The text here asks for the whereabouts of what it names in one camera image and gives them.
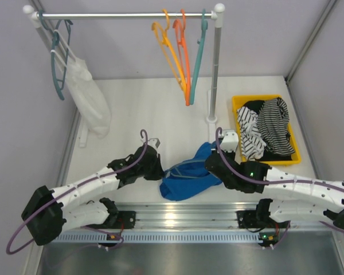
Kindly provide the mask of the blue tank top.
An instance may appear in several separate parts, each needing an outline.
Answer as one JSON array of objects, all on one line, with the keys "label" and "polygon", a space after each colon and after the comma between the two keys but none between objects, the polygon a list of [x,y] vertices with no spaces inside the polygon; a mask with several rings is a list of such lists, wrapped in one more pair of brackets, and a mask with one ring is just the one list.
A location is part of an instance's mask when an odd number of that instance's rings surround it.
[{"label": "blue tank top", "polygon": [[197,194],[209,189],[213,186],[218,186],[222,183],[218,178],[210,173],[210,175],[199,179],[170,179],[165,176],[159,186],[160,194],[163,198],[170,201],[183,201],[194,197]]}]

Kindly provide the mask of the dark blue-grey hanger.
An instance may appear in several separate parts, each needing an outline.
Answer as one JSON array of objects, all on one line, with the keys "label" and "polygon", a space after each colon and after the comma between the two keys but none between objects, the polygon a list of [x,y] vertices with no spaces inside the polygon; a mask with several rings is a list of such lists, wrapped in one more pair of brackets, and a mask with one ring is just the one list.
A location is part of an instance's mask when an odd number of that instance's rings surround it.
[{"label": "dark blue-grey hanger", "polygon": [[210,172],[205,168],[205,161],[211,155],[211,149],[211,143],[202,144],[193,158],[184,160],[167,169],[166,178],[185,180],[199,179],[210,175]]}]

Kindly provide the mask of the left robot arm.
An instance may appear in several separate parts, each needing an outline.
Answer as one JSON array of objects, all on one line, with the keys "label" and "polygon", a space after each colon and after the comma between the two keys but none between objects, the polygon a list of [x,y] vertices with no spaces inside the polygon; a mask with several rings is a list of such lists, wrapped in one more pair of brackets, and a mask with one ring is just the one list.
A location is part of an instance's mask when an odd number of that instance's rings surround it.
[{"label": "left robot arm", "polygon": [[106,193],[133,184],[138,178],[160,180],[163,176],[158,141],[151,139],[134,154],[113,160],[83,180],[53,189],[39,187],[21,217],[38,246],[83,226],[116,229],[125,219]]}]

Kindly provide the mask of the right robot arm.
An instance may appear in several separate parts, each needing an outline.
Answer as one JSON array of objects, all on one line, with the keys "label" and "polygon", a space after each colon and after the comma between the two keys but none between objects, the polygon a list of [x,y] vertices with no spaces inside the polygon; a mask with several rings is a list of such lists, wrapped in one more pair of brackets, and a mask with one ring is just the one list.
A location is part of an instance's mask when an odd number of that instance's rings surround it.
[{"label": "right robot arm", "polygon": [[229,190],[259,194],[256,220],[262,227],[289,221],[321,222],[344,232],[344,180],[290,174],[265,163],[237,163],[214,151],[205,168]]}]

